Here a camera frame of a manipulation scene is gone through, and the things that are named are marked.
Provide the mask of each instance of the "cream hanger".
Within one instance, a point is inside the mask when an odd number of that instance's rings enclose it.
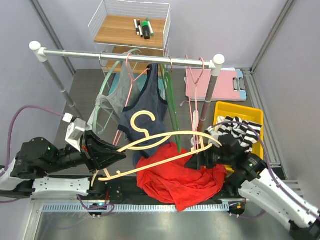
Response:
[[[141,129],[141,128],[138,128],[135,124],[135,120],[138,116],[140,115],[148,115],[150,116],[151,120],[152,121],[155,121],[156,120],[156,117],[149,111],[139,111],[139,112],[136,112],[131,120],[130,120],[130,124],[131,124],[131,127],[139,132],[139,133],[144,133],[145,134],[145,138],[143,139],[140,139],[140,140],[137,140],[135,142],[132,142],[120,149],[117,150],[117,152],[123,152],[125,150],[136,150],[136,151],[141,151],[141,150],[147,150],[147,149],[151,149],[151,148],[154,148],[160,144],[162,144],[163,142],[165,142],[167,139],[169,139],[171,136],[174,136],[174,135],[193,135],[193,136],[199,136],[200,137],[200,146],[201,148],[200,149],[197,149],[197,150],[191,150],[191,152],[187,152],[185,154],[182,154],[182,155],[179,155],[179,156],[175,156],[175,157],[171,157],[169,159],[166,159],[166,160],[162,160],[162,161],[159,161],[159,162],[156,162],[156,163],[153,163],[153,164],[150,164],[150,165],[147,165],[147,166],[144,166],[144,167],[139,167],[137,169],[134,169],[134,170],[131,170],[131,171],[127,171],[127,172],[124,172],[124,173],[121,173],[119,170],[116,171],[117,175],[114,175],[114,176],[111,176],[110,173],[108,172],[108,170],[106,168],[103,169],[106,177],[99,177],[99,181],[109,181],[109,180],[112,180],[112,179],[117,179],[117,178],[120,178],[120,177],[123,177],[123,176],[127,176],[127,175],[130,175],[130,174],[133,174],[133,173],[137,173],[137,172],[140,172],[142,170],[146,170],[146,169],[150,169],[150,168],[153,168],[153,167],[156,167],[156,166],[159,166],[159,165],[162,165],[162,164],[165,164],[165,163],[169,163],[169,162],[172,162],[174,160],[177,160],[177,159],[181,159],[181,158],[184,158],[184,157],[187,157],[187,156],[190,156],[190,155],[193,155],[193,154],[198,154],[198,153],[201,153],[203,151],[206,151],[208,150],[209,148],[211,148],[213,145],[212,143],[209,144],[208,146],[205,147],[204,145],[204,141],[203,141],[203,137],[205,138],[208,138],[214,142],[216,142],[217,144],[219,144],[220,146],[222,146],[222,144],[216,140],[215,138],[213,138],[212,136],[204,133],[204,132],[198,132],[198,131],[173,131],[173,132],[166,132],[166,133],[161,133],[161,134],[157,134],[157,135],[153,135],[153,136],[150,136],[148,130],[146,129]],[[157,138],[161,138],[161,137],[165,137],[163,138],[162,140],[152,144],[152,145],[148,145],[148,146],[139,146],[139,147],[134,147],[135,145],[138,145],[140,143],[143,143],[143,142],[146,142],[146,141],[149,141],[149,140],[152,140],[152,139],[157,139]],[[94,181],[98,175],[98,172],[99,171],[96,171],[92,177],[92,180],[91,180],[91,186],[93,186],[94,184]]]

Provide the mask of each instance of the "yellow bin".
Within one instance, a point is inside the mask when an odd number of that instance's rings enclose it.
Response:
[[[239,117],[242,120],[255,122],[262,125],[260,137],[264,139],[264,112],[260,109],[241,106],[237,104],[218,101],[215,106],[213,124],[217,123],[218,116],[232,118]],[[258,141],[253,145],[252,153],[264,159],[264,150],[261,143]]]

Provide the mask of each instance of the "metal pole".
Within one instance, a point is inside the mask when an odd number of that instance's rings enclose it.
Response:
[[[100,60],[116,60],[116,61],[126,61],[127,56],[123,54],[115,53],[103,53],[98,52],[78,52],[78,51],[65,51],[65,50],[47,50],[43,49],[43,56],[63,56],[63,57],[73,57],[73,58],[85,58],[85,59],[100,59]],[[203,67],[203,62],[201,60],[192,60],[185,58],[169,58],[161,56],[141,56],[141,55],[130,55],[129,62],[138,63],[153,63],[153,64],[164,64],[164,65],[175,65],[175,66],[186,66],[186,67]],[[215,69],[213,61],[204,62],[205,69]]]
[[[55,45],[55,47],[60,50],[64,49],[64,47],[62,46],[54,28],[52,27],[49,19],[47,18],[45,11],[41,7],[38,0],[29,0],[29,2],[33,6],[34,11],[38,15],[40,21],[42,22],[44,28],[46,29],[46,31],[47,31],[49,37],[51,38],[53,44]],[[71,74],[74,76],[76,73],[76,70],[75,70],[74,66],[72,65],[71,61],[69,60],[69,58],[63,57],[63,61],[65,62],[67,68],[70,70]]]
[[[273,24],[265,42],[263,43],[259,54],[256,56],[253,65],[251,67],[251,72],[255,72],[261,59],[265,55],[266,51],[269,49],[271,43],[275,39],[277,33],[279,32],[280,28],[282,27],[283,23],[285,22],[287,16],[289,15],[291,9],[293,8],[294,4],[297,2],[297,0],[286,0],[279,16],[277,17],[275,23]]]
[[[211,70],[210,82],[209,82],[208,89],[206,91],[205,100],[204,100],[204,104],[202,107],[201,116],[200,116],[199,124],[197,128],[198,132],[203,131],[203,126],[206,121],[207,109],[210,107],[212,95],[214,93],[214,89],[216,85],[215,83],[217,82],[218,76],[221,72],[222,64],[225,63],[225,57],[221,54],[217,54],[213,58],[213,63],[215,65],[215,69]]]
[[[79,52],[79,51],[66,51],[66,50],[47,50],[45,47],[41,47],[41,44],[37,41],[33,41],[30,43],[30,49],[34,51],[37,58],[40,62],[48,61],[47,56],[63,56],[63,57],[73,57],[73,58],[87,58],[87,59],[99,59],[99,60],[116,60],[116,61],[126,61],[127,56],[123,54],[115,54],[115,53],[97,53],[97,52]],[[201,116],[199,120],[199,125],[197,128],[198,132],[202,132],[203,125],[206,120],[207,109],[210,106],[212,95],[215,89],[215,82],[221,72],[221,68],[223,63],[225,62],[225,57],[221,54],[217,54],[214,56],[213,61],[205,61],[202,62],[201,60],[191,60],[185,58],[169,58],[169,57],[157,57],[157,56],[140,56],[140,55],[130,55],[128,60],[131,62],[138,62],[138,63],[155,63],[155,64],[164,64],[164,65],[175,65],[175,66],[185,66],[185,67],[198,67],[206,69],[211,69],[211,78],[208,86],[208,90],[206,92],[204,105],[201,111]],[[55,80],[55,83],[58,85],[62,84],[59,80],[57,74],[55,73],[54,69],[51,67],[47,68],[48,72],[54,73],[52,78]],[[72,109],[81,116],[80,112],[75,106],[75,103],[70,98],[68,92],[66,91],[65,87],[63,86],[64,90],[61,91],[65,97],[65,99],[70,101]]]
[[[52,79],[54,80],[55,84],[59,88],[60,92],[64,96],[66,102],[68,103],[69,107],[75,112],[77,117],[84,120],[84,117],[80,113],[80,111],[77,109],[75,102],[70,97],[69,93],[67,92],[64,84],[61,82],[60,78],[56,74],[55,70],[51,66],[50,62],[48,61],[48,57],[43,54],[44,47],[41,47],[41,44],[37,41],[30,42],[29,48],[34,52],[38,60],[43,63],[45,69],[48,71]]]
[[[60,92],[64,96],[66,103],[69,105],[69,107],[76,113],[77,117],[81,118],[82,120],[85,120],[84,117],[82,116],[82,114],[80,113],[80,111],[77,109],[76,103],[72,100],[66,87],[61,82],[60,78],[58,77],[55,70],[51,66],[50,62],[47,60],[47,61],[42,62],[42,64],[44,65],[45,69],[48,71],[48,73],[50,74],[50,76],[54,80],[55,84],[57,85]]]

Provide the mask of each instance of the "white wire basket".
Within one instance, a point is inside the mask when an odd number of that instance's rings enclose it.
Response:
[[[163,29],[163,48],[167,43],[169,37],[169,29],[171,24],[171,7],[169,3],[155,3],[155,2],[138,2],[138,1],[125,1],[125,0],[102,0],[95,14],[93,15],[88,28],[93,41],[95,41],[100,28],[102,27],[107,16],[124,16],[124,17],[136,17],[160,19],[165,20]],[[109,43],[96,42],[95,44],[114,45]],[[140,46],[139,48],[153,49],[152,47]]]

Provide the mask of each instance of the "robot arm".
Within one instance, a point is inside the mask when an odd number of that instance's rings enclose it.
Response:
[[[44,138],[37,137],[22,145],[6,173],[0,177],[0,196],[9,198],[28,198],[61,194],[74,197],[96,196],[90,189],[89,178],[68,179],[50,178],[52,174],[64,169],[85,164],[93,173],[124,159],[124,153],[117,147],[99,139],[91,130],[85,131],[86,124],[75,119],[67,130],[66,141],[70,144],[57,149]],[[246,154],[232,135],[219,137],[222,147],[212,147],[193,156],[186,163],[187,168],[199,169],[201,166],[213,168],[217,164],[231,165],[234,173],[225,180],[225,188],[237,192],[275,217],[290,231],[295,240],[320,239],[319,210],[299,197],[277,176],[276,184],[267,169],[267,164],[255,154]]]
[[[185,166],[213,168],[216,164],[231,165],[235,172],[226,178],[227,188],[236,190],[240,196],[276,218],[290,231],[293,239],[320,239],[318,208],[298,196],[257,155],[245,154],[238,140],[231,134],[220,136],[219,141],[222,147],[212,147],[207,152],[194,156]]]
[[[50,193],[54,196],[87,196],[90,191],[88,177],[69,179],[47,175],[83,164],[93,173],[125,159],[126,154],[117,152],[118,147],[101,140],[91,130],[85,131],[83,125],[86,123],[79,118],[71,122],[66,135],[69,144],[63,149],[57,149],[43,137],[23,143],[8,170],[0,177],[0,196],[29,198],[47,194],[50,197]]]

